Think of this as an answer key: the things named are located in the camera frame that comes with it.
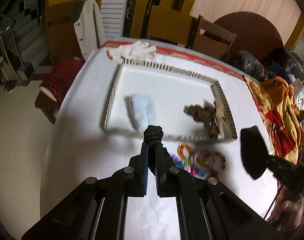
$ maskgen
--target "round wooden table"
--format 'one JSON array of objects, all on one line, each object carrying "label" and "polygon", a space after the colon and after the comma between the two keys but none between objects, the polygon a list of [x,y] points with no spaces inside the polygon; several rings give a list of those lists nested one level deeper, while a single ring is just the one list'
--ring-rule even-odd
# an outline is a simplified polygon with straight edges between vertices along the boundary
[{"label": "round wooden table", "polygon": [[253,54],[262,61],[273,49],[283,47],[281,36],[266,18],[252,12],[235,12],[222,16],[214,22],[236,33],[229,55],[239,49]]}]

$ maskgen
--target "metal screw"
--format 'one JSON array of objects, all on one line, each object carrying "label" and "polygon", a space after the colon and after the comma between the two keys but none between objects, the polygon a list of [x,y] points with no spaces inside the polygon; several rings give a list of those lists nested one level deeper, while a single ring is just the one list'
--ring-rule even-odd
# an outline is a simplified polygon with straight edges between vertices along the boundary
[{"label": "metal screw", "polygon": [[88,177],[85,182],[86,184],[90,185],[90,184],[94,184],[96,181],[96,179],[94,177]]},{"label": "metal screw", "polygon": [[210,183],[211,185],[216,185],[218,183],[218,180],[215,177],[210,177],[208,178],[208,183]]},{"label": "metal screw", "polygon": [[132,173],[134,171],[133,167],[127,166],[124,168],[125,173]]},{"label": "metal screw", "polygon": [[172,173],[178,173],[180,171],[180,169],[178,167],[170,167],[170,172]]}]

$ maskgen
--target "white louvered door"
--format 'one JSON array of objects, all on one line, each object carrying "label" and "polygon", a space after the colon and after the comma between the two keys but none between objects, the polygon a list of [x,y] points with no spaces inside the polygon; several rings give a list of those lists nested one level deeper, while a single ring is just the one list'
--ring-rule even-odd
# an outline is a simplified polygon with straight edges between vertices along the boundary
[{"label": "white louvered door", "polygon": [[123,36],[127,0],[102,0],[101,14],[106,38]]}]

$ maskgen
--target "white tablecloth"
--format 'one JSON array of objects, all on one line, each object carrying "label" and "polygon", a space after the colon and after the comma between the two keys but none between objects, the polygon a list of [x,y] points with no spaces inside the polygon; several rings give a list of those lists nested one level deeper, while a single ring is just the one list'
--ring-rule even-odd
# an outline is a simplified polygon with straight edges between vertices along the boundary
[{"label": "white tablecloth", "polygon": [[[238,137],[242,128],[257,125],[270,149],[268,133],[245,82],[179,58],[158,54],[153,60],[219,80]],[[93,52],[67,93],[46,151],[41,183],[41,216],[87,177],[109,177],[127,166],[131,156],[140,153],[141,140],[107,136],[100,128],[106,114],[104,108],[109,89],[120,63],[120,59],[109,60],[106,48]],[[163,144],[174,153],[180,143],[163,141]],[[266,171],[256,181],[247,175],[241,163],[239,138],[232,143],[213,144],[210,148],[226,157],[226,170],[220,175],[220,180],[264,216],[277,192],[277,183],[271,172]],[[160,199],[156,195],[155,179],[149,172],[147,196],[128,200],[125,239],[177,240],[179,235],[175,198]]]}]

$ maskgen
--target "light blue towel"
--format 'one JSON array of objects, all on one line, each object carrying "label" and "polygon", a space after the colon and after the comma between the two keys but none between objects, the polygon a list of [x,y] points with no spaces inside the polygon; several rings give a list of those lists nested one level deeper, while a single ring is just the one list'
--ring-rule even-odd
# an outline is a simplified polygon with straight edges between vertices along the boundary
[{"label": "light blue towel", "polygon": [[144,132],[148,125],[156,125],[155,107],[149,95],[134,94],[130,101],[133,119],[139,132]]}]

